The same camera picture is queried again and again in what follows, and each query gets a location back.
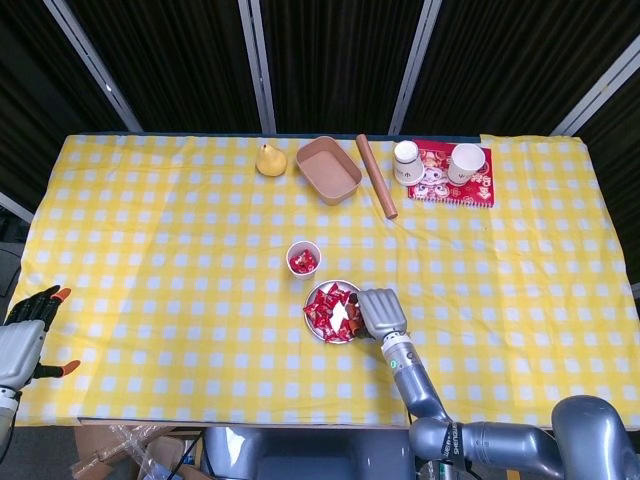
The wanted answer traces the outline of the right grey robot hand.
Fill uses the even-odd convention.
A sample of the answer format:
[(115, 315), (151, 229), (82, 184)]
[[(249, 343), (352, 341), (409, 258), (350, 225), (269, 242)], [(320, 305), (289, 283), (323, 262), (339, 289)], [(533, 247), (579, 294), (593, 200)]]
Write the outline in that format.
[(373, 338), (383, 342), (391, 334), (405, 334), (407, 319), (393, 289), (368, 289), (355, 293), (362, 317), (358, 338)]

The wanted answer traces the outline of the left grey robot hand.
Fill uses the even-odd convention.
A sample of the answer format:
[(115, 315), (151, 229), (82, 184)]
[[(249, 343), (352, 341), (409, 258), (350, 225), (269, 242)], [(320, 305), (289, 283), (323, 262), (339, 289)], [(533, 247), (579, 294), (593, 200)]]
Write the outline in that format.
[(41, 353), (46, 335), (70, 288), (54, 285), (16, 303), (1, 325), (1, 388), (22, 390), (33, 379), (62, 378), (74, 372), (80, 360), (63, 366), (44, 365)]

